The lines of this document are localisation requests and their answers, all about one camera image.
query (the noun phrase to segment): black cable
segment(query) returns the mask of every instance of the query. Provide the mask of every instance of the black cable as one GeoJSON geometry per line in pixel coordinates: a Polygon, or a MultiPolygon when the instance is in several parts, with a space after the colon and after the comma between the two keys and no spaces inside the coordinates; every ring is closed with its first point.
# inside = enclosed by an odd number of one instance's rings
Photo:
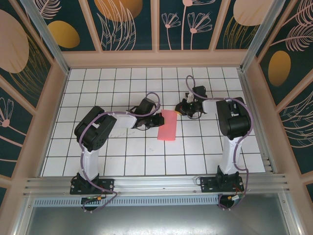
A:
{"type": "Polygon", "coordinates": [[[201,184],[197,184],[197,180],[201,178],[201,176],[199,176],[198,178],[196,178],[196,185],[201,186],[201,184]]]}
{"type": "Polygon", "coordinates": [[[195,118],[192,118],[188,115],[188,118],[191,119],[191,120],[197,120],[197,119],[200,119],[202,116],[202,113],[200,113],[200,115],[198,114],[198,117],[195,117],[195,118]]]}

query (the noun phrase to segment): black mounting bracket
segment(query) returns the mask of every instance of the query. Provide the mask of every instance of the black mounting bracket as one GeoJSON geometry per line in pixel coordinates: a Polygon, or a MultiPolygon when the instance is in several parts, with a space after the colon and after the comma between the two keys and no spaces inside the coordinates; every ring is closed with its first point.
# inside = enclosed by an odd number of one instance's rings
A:
{"type": "Polygon", "coordinates": [[[218,166],[215,177],[200,177],[201,192],[236,192],[236,188],[244,191],[244,184],[239,172],[223,174],[218,166]]]}
{"type": "MultiPolygon", "coordinates": [[[[114,179],[99,179],[99,175],[92,180],[92,182],[104,189],[113,191],[114,190],[114,179]]],[[[86,194],[95,194],[100,195],[102,191],[98,188],[92,186],[88,181],[77,173],[77,179],[71,180],[71,186],[69,193],[71,195],[86,195],[86,194]]]]}

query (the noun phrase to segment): pink sponge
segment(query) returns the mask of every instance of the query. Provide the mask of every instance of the pink sponge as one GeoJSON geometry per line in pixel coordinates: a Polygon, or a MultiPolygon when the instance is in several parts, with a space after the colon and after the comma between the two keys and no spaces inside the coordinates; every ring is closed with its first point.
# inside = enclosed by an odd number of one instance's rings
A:
{"type": "Polygon", "coordinates": [[[174,141],[176,138],[177,113],[173,110],[162,110],[164,125],[158,128],[157,139],[160,141],[174,141]]]}

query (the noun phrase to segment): wire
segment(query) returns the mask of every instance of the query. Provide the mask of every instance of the wire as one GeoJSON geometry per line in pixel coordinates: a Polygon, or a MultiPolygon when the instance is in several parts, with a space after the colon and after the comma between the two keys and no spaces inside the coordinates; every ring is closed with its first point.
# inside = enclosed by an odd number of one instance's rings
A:
{"type": "Polygon", "coordinates": [[[157,105],[156,105],[155,109],[153,109],[150,113],[148,113],[148,114],[143,114],[143,115],[138,115],[138,114],[133,114],[133,113],[130,113],[130,112],[112,112],[112,111],[111,111],[111,112],[104,112],[104,113],[99,114],[97,117],[95,117],[95,118],[87,125],[87,127],[83,130],[83,132],[82,132],[82,134],[81,134],[81,136],[80,136],[80,138],[79,138],[79,141],[78,141],[79,146],[80,146],[81,149],[82,149],[82,154],[81,154],[81,157],[80,157],[80,167],[81,167],[81,169],[82,169],[82,173],[83,173],[85,179],[86,179],[92,186],[94,186],[95,188],[100,189],[101,191],[104,191],[104,192],[114,193],[114,194],[115,194],[115,195],[114,195],[110,200],[108,200],[104,205],[102,205],[102,206],[100,206],[100,207],[97,207],[96,209],[94,209],[94,210],[92,210],[92,211],[86,210],[86,208],[85,208],[85,203],[84,203],[84,204],[83,204],[83,210],[84,210],[85,213],[86,213],[86,212],[93,213],[93,212],[97,212],[97,211],[103,209],[107,204],[109,204],[114,198],[117,197],[118,193],[115,192],[115,191],[111,191],[111,190],[108,190],[108,189],[99,187],[98,185],[94,184],[94,183],[89,179],[88,175],[86,174],[85,168],[84,168],[84,153],[85,153],[85,151],[86,151],[87,149],[86,149],[86,148],[83,146],[83,144],[82,144],[84,135],[86,134],[86,132],[88,131],[88,129],[89,129],[99,118],[103,117],[104,115],[127,114],[127,115],[131,115],[131,116],[134,116],[134,117],[146,117],[146,116],[149,116],[149,115],[154,114],[157,110],[159,110],[159,108],[160,108],[160,106],[161,106],[160,97],[159,97],[158,94],[155,93],[155,92],[149,92],[149,93],[146,95],[146,97],[148,97],[148,95],[150,95],[150,94],[154,94],[154,95],[157,97],[157,105]]]}
{"type": "Polygon", "coordinates": [[[199,176],[199,177],[196,178],[196,185],[201,186],[201,184],[197,184],[197,180],[198,180],[199,178],[201,178],[201,176],[199,176]]]}
{"type": "Polygon", "coordinates": [[[191,120],[197,120],[197,119],[200,119],[201,116],[202,116],[202,113],[200,113],[200,115],[199,115],[199,112],[198,112],[198,117],[192,118],[192,117],[190,117],[190,116],[188,115],[188,118],[191,119],[191,120]]]}
{"type": "MultiPolygon", "coordinates": [[[[189,78],[191,78],[191,79],[193,80],[194,87],[195,87],[195,85],[196,85],[196,81],[195,81],[194,77],[191,76],[191,75],[188,75],[188,76],[186,77],[186,85],[187,85],[187,88],[188,88],[188,90],[189,90],[193,95],[195,95],[195,96],[197,96],[197,97],[199,97],[199,98],[205,99],[205,100],[233,100],[233,101],[239,103],[240,105],[242,105],[242,106],[245,108],[245,110],[248,112],[248,114],[249,114],[249,117],[250,117],[250,120],[251,120],[250,130],[246,133],[246,135],[244,135],[243,137],[241,137],[241,138],[237,141],[236,146],[235,146],[235,149],[234,149],[234,155],[233,155],[233,162],[234,162],[234,166],[236,167],[236,169],[246,172],[246,187],[245,187],[245,190],[244,190],[244,193],[243,193],[243,195],[244,195],[244,197],[245,197],[245,196],[246,196],[247,187],[248,187],[249,170],[248,170],[247,168],[245,168],[245,169],[240,169],[240,168],[237,166],[237,163],[236,163],[236,153],[237,153],[237,149],[238,149],[239,143],[240,143],[241,141],[243,141],[248,135],[250,135],[251,131],[253,130],[253,125],[254,125],[254,123],[253,123],[253,116],[252,116],[252,113],[251,113],[251,111],[248,109],[248,107],[247,107],[244,103],[242,103],[240,100],[237,100],[237,99],[235,99],[235,98],[230,98],[230,97],[226,97],[226,98],[208,98],[208,97],[204,97],[204,96],[198,95],[198,94],[195,93],[195,92],[190,88],[190,86],[188,85],[188,79],[189,79],[189,78]]],[[[225,209],[225,208],[227,208],[227,207],[225,207],[225,206],[223,206],[222,204],[220,204],[220,200],[221,200],[222,195],[223,195],[223,194],[220,194],[220,195],[219,195],[218,206],[219,206],[221,209],[223,209],[223,208],[225,209]]]]}

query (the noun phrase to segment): flower illustration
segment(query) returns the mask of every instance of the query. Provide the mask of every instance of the flower illustration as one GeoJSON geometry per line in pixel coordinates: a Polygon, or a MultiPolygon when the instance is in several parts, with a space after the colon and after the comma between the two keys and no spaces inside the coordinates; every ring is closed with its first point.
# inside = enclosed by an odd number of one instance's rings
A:
{"type": "MultiPolygon", "coordinates": [[[[9,127],[12,130],[20,133],[21,135],[26,136],[25,133],[10,126],[10,119],[12,117],[13,107],[14,107],[14,102],[12,100],[8,99],[7,104],[6,104],[4,98],[3,97],[0,98],[0,127],[4,127],[4,128],[9,127]]],[[[14,144],[16,146],[19,146],[19,147],[23,146],[22,144],[12,141],[10,139],[7,139],[6,137],[3,137],[3,136],[0,136],[0,139],[7,141],[11,144],[14,144]]]]}
{"type": "Polygon", "coordinates": [[[182,3],[185,6],[192,6],[192,5],[207,5],[207,4],[211,4],[214,3],[215,0],[182,0],[182,3]]]}
{"type": "Polygon", "coordinates": [[[189,6],[196,6],[196,5],[207,5],[214,3],[215,0],[182,0],[184,4],[184,13],[182,15],[182,26],[181,26],[181,49],[184,50],[184,26],[185,26],[185,15],[186,15],[186,8],[189,6]]]}
{"type": "Polygon", "coordinates": [[[10,125],[10,118],[12,116],[14,102],[8,99],[5,105],[4,98],[0,98],[0,126],[8,127],[10,125]]]}
{"type": "Polygon", "coordinates": [[[203,14],[199,13],[195,18],[195,13],[188,14],[188,24],[191,32],[190,49],[192,50],[192,38],[195,33],[202,33],[212,30],[212,25],[210,24],[211,19],[209,17],[210,13],[203,14]]]}
{"type": "Polygon", "coordinates": [[[162,20],[163,20],[163,23],[166,27],[168,46],[170,47],[170,50],[171,50],[172,48],[171,48],[171,43],[170,43],[170,37],[168,34],[168,29],[180,26],[180,21],[179,21],[179,18],[177,16],[177,13],[175,13],[175,14],[170,13],[170,14],[168,14],[168,16],[166,13],[164,13],[164,14],[162,14],[162,20]]]}

